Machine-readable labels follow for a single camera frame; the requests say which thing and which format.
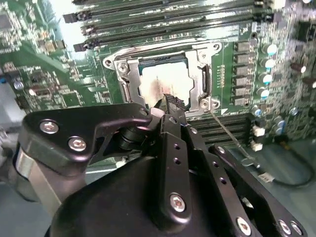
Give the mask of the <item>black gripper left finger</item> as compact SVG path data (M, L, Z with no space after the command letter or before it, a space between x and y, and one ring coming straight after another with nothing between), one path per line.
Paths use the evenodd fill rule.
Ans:
M72 194L139 158L156 160L152 222L183 230L193 213L187 144L165 96L137 103L34 112L22 121L18 173L55 216Z

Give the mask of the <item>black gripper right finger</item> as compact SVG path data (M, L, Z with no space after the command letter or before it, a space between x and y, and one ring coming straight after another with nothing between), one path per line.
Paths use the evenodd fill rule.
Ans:
M181 124L189 159L204 178L206 198L213 197L215 230L222 237L306 237L298 220L220 145L208 149L185 118L183 101L165 96L166 109Z

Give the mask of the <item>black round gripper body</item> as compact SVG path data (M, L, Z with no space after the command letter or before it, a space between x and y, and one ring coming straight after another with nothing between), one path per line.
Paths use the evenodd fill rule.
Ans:
M156 160L139 158L69 196L53 217L52 237L165 237L151 219ZM193 216L181 237L228 237L230 230L206 181L190 174Z

